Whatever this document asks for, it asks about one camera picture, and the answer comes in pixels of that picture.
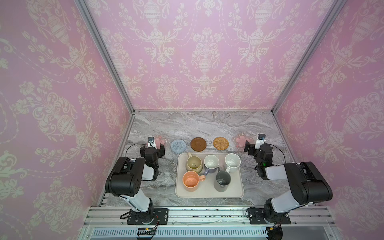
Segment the pink flower coaster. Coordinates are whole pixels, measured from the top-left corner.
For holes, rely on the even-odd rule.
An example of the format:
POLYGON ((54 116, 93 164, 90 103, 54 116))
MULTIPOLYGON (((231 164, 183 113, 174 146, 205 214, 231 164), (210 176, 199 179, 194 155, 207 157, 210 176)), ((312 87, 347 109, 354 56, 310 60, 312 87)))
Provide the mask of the pink flower coaster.
POLYGON ((238 135, 232 137, 232 142, 235 144, 235 147, 238 150, 243 150, 245 148, 246 141, 248 141, 250 144, 255 143, 255 140, 245 133, 239 133, 238 135))
POLYGON ((168 139, 167 138, 164 138, 160 135, 156 135, 155 136, 155 144, 156 144, 156 148, 157 149, 160 149, 161 148, 161 145, 164 145, 166 146, 168 144, 168 139))

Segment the blue woven round coaster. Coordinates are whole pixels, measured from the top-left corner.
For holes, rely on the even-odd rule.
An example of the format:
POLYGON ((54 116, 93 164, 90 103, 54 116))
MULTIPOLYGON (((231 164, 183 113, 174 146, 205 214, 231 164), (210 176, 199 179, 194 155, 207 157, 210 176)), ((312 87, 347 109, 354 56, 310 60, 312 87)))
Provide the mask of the blue woven round coaster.
POLYGON ((174 140, 171 143, 171 150, 176 154, 182 154, 187 149, 187 144, 183 140, 174 140))

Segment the rattan woven round coaster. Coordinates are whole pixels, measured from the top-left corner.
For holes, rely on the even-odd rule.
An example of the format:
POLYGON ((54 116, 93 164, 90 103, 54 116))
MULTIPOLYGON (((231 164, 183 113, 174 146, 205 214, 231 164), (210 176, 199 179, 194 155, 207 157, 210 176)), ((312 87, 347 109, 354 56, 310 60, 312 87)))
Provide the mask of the rattan woven round coaster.
POLYGON ((223 151, 229 147, 229 141, 224 137, 216 137, 213 140, 213 146, 215 149, 223 151))

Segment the brown wooden round coaster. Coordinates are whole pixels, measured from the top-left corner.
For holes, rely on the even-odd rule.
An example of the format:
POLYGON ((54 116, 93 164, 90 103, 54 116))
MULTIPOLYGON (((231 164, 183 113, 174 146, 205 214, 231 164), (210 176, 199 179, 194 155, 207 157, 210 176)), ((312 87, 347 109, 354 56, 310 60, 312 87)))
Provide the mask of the brown wooden round coaster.
POLYGON ((207 147, 207 142, 201 137, 196 137, 191 140, 191 148, 196 152, 202 152, 207 147))

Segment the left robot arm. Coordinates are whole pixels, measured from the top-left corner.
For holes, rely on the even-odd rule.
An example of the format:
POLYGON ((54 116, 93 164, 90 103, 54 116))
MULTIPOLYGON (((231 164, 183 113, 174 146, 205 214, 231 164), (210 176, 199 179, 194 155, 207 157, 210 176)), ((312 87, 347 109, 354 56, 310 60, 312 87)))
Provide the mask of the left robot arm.
POLYGON ((156 147, 155 139, 148 138, 148 143, 142 144, 140 157, 118 158, 109 174, 106 193, 122 198, 131 209, 122 214, 120 219, 127 220, 128 225, 166 225, 169 209, 154 207, 153 201, 141 189, 142 181, 153 182, 159 174, 159 159, 165 155, 165 146, 156 147))

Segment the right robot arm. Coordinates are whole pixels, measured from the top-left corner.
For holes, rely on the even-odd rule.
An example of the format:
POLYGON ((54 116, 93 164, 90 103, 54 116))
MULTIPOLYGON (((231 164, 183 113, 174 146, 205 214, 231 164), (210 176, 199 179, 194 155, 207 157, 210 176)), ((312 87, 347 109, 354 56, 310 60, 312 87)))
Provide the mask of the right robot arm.
POLYGON ((256 161, 255 170, 263 180, 287 180, 289 190, 268 199, 263 218, 268 224, 289 224, 289 212, 310 203, 321 203, 333 198, 333 191, 313 162, 273 164, 273 146, 259 134, 254 144, 246 141, 244 151, 256 161))

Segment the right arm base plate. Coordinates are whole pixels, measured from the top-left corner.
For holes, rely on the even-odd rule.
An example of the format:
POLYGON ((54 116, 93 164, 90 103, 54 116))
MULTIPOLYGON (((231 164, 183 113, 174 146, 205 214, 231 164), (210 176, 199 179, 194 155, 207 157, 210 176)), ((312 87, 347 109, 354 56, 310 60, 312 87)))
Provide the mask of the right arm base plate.
POLYGON ((251 225, 290 225, 291 220, 288 213, 276 213, 273 209, 248 208, 246 217, 251 225))

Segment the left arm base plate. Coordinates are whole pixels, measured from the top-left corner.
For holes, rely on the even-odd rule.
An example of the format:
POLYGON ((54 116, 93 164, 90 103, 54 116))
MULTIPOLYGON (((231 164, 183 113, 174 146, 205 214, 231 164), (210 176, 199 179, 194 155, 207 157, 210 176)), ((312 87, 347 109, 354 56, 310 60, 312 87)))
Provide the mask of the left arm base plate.
POLYGON ((149 209, 147 212, 130 210, 127 225, 166 225, 168 223, 169 209, 149 209))

